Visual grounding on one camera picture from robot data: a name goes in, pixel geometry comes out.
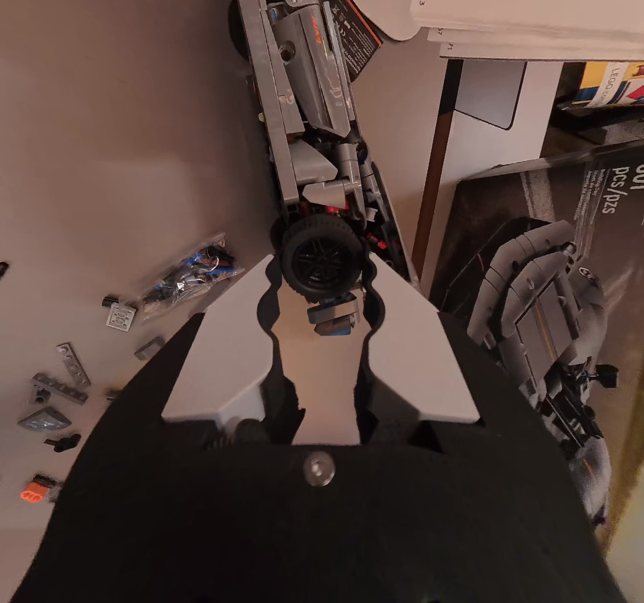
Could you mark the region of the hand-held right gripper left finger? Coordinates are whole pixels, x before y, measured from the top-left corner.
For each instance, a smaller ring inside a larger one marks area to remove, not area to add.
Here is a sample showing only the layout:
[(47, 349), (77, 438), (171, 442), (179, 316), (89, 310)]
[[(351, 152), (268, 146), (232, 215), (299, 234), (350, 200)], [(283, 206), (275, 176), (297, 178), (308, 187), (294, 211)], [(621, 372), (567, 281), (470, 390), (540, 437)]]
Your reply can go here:
[(271, 443), (292, 443), (305, 414), (273, 332), (279, 259), (264, 257), (206, 309), (162, 411), (165, 422), (213, 422), (230, 438), (246, 420)]

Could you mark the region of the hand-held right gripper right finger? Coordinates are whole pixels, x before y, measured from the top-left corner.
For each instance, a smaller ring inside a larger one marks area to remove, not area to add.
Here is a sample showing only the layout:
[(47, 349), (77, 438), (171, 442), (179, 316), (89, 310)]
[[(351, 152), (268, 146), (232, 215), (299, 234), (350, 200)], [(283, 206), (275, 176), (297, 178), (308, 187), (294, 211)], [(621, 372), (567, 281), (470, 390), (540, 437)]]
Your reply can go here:
[(361, 281), (370, 330), (354, 389), (360, 443), (423, 443), (433, 422), (478, 422), (438, 309), (374, 253)]

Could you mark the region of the grey lego car model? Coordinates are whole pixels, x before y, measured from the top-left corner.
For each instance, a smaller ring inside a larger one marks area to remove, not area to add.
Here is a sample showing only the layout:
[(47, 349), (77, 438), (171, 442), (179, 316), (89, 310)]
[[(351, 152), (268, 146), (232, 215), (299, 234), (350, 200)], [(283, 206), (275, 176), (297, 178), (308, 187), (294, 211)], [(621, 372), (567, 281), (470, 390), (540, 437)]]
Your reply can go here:
[(279, 216), (270, 239), (320, 336), (359, 320), (364, 259), (417, 276), (364, 140), (329, 0), (232, 0), (229, 32), (253, 69)]

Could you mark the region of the clear bag of lego pieces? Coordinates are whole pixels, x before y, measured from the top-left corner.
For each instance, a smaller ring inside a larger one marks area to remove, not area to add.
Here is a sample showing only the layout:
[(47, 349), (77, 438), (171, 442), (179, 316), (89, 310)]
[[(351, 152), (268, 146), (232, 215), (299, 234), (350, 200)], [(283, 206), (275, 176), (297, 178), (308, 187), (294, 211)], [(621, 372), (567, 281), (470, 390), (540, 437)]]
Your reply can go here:
[(137, 299), (138, 315), (144, 321), (161, 317), (179, 305), (201, 298), (216, 285), (245, 271), (227, 247), (225, 233), (216, 233), (144, 282)]

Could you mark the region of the light grey square lego plate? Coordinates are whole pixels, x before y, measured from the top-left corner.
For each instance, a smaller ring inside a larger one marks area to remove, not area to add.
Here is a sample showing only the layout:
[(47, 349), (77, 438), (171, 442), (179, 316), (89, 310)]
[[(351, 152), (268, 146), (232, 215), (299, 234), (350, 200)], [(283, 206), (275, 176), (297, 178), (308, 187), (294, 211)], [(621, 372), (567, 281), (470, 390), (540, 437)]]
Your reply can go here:
[(106, 326), (127, 333), (133, 325), (136, 315), (137, 310), (134, 307), (114, 302), (109, 307)]

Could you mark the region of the dark lego box car print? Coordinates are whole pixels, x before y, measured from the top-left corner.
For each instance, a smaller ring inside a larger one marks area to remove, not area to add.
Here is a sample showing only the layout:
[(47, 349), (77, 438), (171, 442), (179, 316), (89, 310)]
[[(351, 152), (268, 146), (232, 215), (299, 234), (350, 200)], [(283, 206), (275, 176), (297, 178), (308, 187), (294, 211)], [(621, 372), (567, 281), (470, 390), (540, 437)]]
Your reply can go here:
[(643, 470), (643, 140), (458, 182), (429, 298), (540, 416), (608, 553)]

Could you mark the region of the light grey long lego plate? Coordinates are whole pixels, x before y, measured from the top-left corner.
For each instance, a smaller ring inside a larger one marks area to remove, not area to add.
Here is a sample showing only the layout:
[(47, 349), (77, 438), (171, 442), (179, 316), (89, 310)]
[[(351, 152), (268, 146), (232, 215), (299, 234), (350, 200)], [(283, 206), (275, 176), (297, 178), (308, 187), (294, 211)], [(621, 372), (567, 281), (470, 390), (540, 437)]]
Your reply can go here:
[(64, 342), (57, 344), (55, 349), (60, 355), (62, 363), (69, 373), (74, 386), (78, 389), (86, 389), (90, 387), (92, 382), (73, 345), (70, 342)]

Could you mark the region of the dark grey long lego plate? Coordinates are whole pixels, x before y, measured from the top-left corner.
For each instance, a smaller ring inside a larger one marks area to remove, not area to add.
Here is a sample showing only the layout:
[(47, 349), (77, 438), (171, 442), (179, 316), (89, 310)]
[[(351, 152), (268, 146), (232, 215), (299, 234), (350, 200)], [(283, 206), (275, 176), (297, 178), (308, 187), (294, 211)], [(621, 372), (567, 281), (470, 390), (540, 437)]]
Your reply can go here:
[(73, 388), (46, 373), (36, 373), (32, 377), (32, 381), (38, 389), (47, 390), (50, 393), (77, 405), (84, 405), (89, 398), (85, 391)]

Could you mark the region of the grey lego wedge piece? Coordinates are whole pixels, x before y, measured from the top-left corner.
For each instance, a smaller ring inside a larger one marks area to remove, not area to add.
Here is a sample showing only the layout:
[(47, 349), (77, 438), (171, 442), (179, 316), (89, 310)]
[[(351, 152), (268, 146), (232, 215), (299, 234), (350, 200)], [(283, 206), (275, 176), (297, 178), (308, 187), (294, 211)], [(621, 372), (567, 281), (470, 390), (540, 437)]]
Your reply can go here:
[(31, 432), (48, 432), (67, 429), (71, 421), (54, 407), (45, 406), (19, 420), (17, 425)]

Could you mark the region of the orange lego piece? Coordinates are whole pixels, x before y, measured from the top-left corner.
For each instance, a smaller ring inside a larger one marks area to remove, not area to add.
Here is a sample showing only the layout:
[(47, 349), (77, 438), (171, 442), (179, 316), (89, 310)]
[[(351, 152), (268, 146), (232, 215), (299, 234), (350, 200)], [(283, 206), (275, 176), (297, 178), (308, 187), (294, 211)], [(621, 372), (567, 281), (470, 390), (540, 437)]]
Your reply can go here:
[(58, 499), (64, 482), (38, 473), (20, 492), (20, 499), (30, 504), (39, 502), (55, 503)]

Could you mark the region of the yellow lego box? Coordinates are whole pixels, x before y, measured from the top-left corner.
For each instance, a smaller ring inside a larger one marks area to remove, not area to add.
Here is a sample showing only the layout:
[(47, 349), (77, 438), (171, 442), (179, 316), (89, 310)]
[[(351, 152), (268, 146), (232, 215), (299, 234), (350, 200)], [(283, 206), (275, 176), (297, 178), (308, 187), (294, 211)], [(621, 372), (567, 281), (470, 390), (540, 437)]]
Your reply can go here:
[(568, 66), (571, 84), (563, 108), (604, 109), (643, 106), (643, 61), (598, 62)]

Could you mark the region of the white cabinet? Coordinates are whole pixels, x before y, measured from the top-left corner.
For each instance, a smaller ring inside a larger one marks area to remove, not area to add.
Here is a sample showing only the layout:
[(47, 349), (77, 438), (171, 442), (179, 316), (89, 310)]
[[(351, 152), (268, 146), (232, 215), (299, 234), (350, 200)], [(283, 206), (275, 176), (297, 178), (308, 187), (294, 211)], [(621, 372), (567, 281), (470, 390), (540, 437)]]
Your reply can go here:
[(540, 156), (563, 62), (450, 60), (412, 258), (429, 296), (458, 183)]

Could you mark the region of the black battery pack red edge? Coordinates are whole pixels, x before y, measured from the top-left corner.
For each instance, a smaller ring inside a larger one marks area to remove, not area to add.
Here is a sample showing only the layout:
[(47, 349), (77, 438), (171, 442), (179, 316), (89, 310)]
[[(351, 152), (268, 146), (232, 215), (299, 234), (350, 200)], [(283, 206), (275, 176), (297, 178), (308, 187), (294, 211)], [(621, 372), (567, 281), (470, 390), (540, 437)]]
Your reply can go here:
[(329, 2), (337, 26), (348, 77), (353, 83), (382, 47), (383, 35), (354, 0), (324, 0)]

